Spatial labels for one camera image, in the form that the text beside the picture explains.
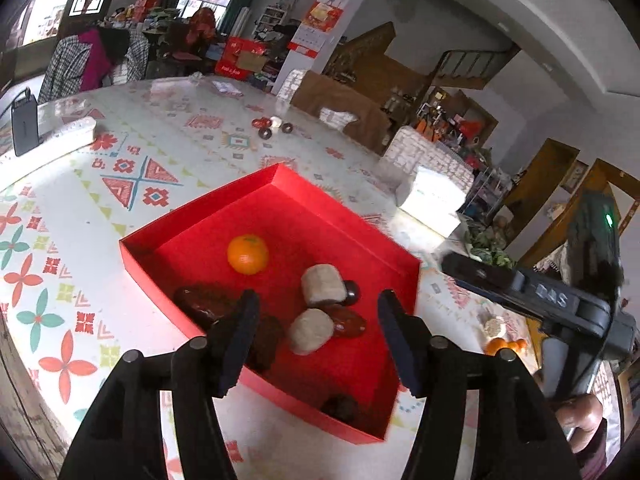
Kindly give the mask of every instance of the brown cloth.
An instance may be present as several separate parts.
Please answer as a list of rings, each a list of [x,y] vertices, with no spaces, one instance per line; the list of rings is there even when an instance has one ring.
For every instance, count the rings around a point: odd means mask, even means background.
[[[313,117],[320,117],[322,108],[354,114],[358,120],[347,124],[344,133],[374,151],[382,146],[382,139],[390,126],[389,119],[377,103],[311,70],[305,74],[300,87],[293,94],[291,104]]]

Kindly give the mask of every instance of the table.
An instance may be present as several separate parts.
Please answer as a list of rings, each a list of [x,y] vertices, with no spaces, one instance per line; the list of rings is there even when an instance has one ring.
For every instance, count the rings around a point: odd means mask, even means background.
[[[443,238],[398,210],[373,176],[378,156],[273,95],[217,78],[173,78],[113,86],[41,107],[43,127],[84,116],[97,139],[0,191],[0,305],[20,358],[49,409],[72,436],[124,351],[153,355],[184,337],[123,268],[117,240],[211,189],[282,162],[321,187],[422,261],[416,313],[434,334],[481,351],[479,319],[523,318],[459,288],[438,272]],[[261,140],[251,121],[278,115],[295,125]],[[0,147],[10,132],[0,131]],[[532,352],[526,357],[535,368]],[[423,408],[398,393],[387,439],[354,446],[275,407],[242,385],[216,410],[241,479],[400,478]],[[478,399],[470,394],[458,478],[468,478]],[[180,479],[172,400],[161,395],[167,467]]]

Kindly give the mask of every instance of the white power strip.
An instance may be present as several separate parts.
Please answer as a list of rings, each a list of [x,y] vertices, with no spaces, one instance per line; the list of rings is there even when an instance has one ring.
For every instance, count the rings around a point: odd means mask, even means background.
[[[14,147],[0,155],[0,191],[67,153],[94,142],[95,119],[84,117],[44,134],[30,152],[15,156]]]

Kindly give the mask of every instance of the orange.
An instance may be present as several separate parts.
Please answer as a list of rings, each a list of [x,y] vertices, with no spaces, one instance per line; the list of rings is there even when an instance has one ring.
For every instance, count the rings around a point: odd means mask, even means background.
[[[242,235],[231,240],[226,248],[226,259],[234,270],[250,276],[267,266],[269,250],[262,238],[256,235]]]
[[[516,343],[518,344],[520,351],[526,350],[529,347],[529,343],[527,343],[526,339],[518,339]]]
[[[508,348],[507,342],[501,337],[491,339],[484,347],[484,353],[487,355],[496,355],[501,348]]]

